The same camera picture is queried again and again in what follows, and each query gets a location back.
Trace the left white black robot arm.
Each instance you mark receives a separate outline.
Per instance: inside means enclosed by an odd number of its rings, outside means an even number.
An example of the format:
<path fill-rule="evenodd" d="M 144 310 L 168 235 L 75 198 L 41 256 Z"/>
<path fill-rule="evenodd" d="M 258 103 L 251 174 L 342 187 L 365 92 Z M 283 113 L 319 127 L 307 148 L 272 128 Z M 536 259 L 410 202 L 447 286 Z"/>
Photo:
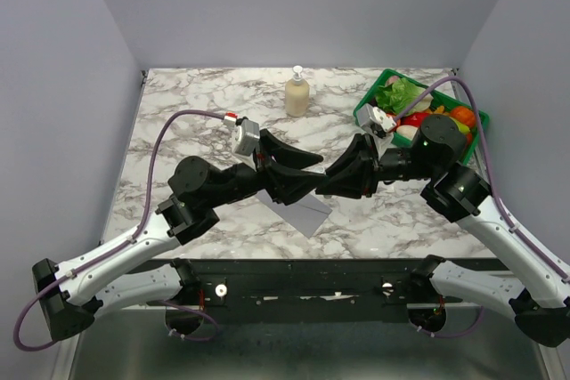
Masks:
<path fill-rule="evenodd" d="M 273 202 L 290 205 L 321 184 L 311 171 L 322 156 L 289 146 L 268 130 L 254 133 L 238 164 L 221 170 L 189 156 L 175 168 L 167 200 L 133 229 L 67 262 L 44 259 L 32 268 L 49 334 L 59 342 L 90 327 L 96 316 L 127 305 L 157 300 L 190 303 L 197 282 L 189 265 L 175 262 L 163 271 L 135 279 L 130 271 L 151 258 L 184 246 L 219 221 L 216 208 L 265 191 Z"/>

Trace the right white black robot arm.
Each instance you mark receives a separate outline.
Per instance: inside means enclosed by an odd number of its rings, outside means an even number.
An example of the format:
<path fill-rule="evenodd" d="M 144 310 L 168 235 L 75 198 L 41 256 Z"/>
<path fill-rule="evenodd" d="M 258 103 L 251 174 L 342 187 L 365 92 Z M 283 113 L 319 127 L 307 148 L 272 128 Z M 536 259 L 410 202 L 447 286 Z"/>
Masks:
<path fill-rule="evenodd" d="M 450 117 L 431 115 L 407 149 L 379 150 L 374 133 L 357 134 L 326 171 L 323 196 L 369 197 L 379 182 L 426 179 L 420 193 L 434 211 L 482 242 L 513 274 L 501 279 L 429 255 L 411 272 L 411 294 L 422 302 L 436 295 L 478 304 L 515 322 L 536 343 L 557 347 L 569 337 L 566 265 L 497 207 L 491 184 L 459 161 L 466 136 Z"/>

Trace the grey envelope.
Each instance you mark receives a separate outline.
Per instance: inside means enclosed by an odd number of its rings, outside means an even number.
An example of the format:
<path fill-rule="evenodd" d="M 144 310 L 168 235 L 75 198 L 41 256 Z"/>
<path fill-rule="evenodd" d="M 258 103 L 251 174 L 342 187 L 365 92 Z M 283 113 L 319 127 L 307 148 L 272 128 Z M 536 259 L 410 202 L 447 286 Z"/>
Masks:
<path fill-rule="evenodd" d="M 332 212 L 312 195 L 287 206 L 274 202 L 265 190 L 258 192 L 256 198 L 306 238 L 311 238 Z"/>

